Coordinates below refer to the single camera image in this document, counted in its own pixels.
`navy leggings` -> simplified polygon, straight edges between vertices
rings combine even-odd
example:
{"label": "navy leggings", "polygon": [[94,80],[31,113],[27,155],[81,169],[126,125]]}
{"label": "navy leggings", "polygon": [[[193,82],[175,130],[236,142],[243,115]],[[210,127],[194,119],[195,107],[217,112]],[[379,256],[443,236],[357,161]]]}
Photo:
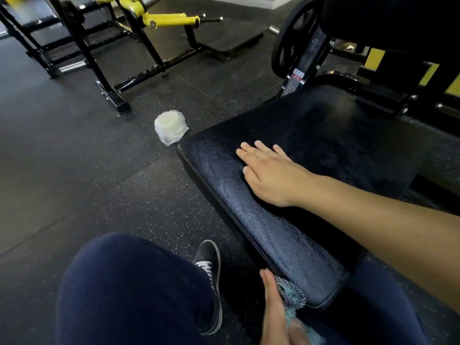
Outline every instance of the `navy leggings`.
{"label": "navy leggings", "polygon": [[[57,300],[58,345],[201,345],[198,329],[213,310],[204,270],[122,233],[80,250]],[[358,267],[327,312],[309,322],[328,345],[427,344],[404,292],[371,263]]]}

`forearm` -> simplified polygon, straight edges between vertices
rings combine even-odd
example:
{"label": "forearm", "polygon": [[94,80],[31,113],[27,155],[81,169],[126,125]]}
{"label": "forearm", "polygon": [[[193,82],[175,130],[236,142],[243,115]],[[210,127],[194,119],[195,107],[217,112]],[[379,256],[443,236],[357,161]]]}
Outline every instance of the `forearm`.
{"label": "forearm", "polygon": [[329,177],[300,207],[319,215],[460,312],[460,217],[378,196]]}

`rubber gym floor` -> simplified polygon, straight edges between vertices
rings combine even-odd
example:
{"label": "rubber gym floor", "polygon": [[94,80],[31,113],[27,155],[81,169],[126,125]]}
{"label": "rubber gym floor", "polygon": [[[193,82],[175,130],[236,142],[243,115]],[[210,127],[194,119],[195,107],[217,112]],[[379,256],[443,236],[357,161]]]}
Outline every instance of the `rubber gym floor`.
{"label": "rubber gym floor", "polygon": [[[280,27],[295,4],[268,11],[163,0],[155,11],[205,12]],[[187,48],[181,28],[148,32],[164,58]],[[133,108],[124,117],[101,96],[91,70],[53,81],[15,39],[0,42],[0,343],[52,344],[56,293],[66,266],[85,242],[115,231],[146,237],[186,259],[204,239],[215,240],[223,259],[224,322],[209,342],[258,343],[264,308],[258,269],[188,178],[175,146],[159,141],[154,120],[163,111],[180,110],[191,135],[271,98],[282,83],[270,68],[273,41],[265,34],[230,61],[206,53],[188,59],[168,77],[124,93]],[[94,55],[112,83],[153,64],[130,38]],[[353,70],[346,61],[329,61]],[[459,149],[442,136],[427,164],[446,169]],[[456,172],[447,175],[458,178]],[[408,191],[406,200],[417,202],[419,196]],[[460,343],[460,317],[384,267],[413,301],[433,343]]]}

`black sneaker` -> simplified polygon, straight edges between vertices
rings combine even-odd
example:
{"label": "black sneaker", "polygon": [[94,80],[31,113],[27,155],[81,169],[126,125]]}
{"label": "black sneaker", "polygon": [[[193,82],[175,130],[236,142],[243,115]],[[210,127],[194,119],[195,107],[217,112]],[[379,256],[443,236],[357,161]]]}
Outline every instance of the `black sneaker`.
{"label": "black sneaker", "polygon": [[193,263],[206,271],[211,280],[211,287],[214,291],[214,311],[208,327],[204,327],[203,335],[211,335],[217,332],[222,325],[222,305],[219,295],[220,277],[220,252],[217,245],[211,241],[203,241],[198,247]]}

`white shoelace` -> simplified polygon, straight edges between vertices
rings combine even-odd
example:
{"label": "white shoelace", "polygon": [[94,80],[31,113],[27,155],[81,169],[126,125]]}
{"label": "white shoelace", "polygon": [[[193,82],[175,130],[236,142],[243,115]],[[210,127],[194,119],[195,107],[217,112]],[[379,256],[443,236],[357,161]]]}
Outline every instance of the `white shoelace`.
{"label": "white shoelace", "polygon": [[198,261],[197,263],[195,263],[195,265],[202,268],[204,271],[206,271],[207,275],[209,276],[209,279],[212,278],[213,275],[211,272],[211,267],[213,264],[210,261]]}

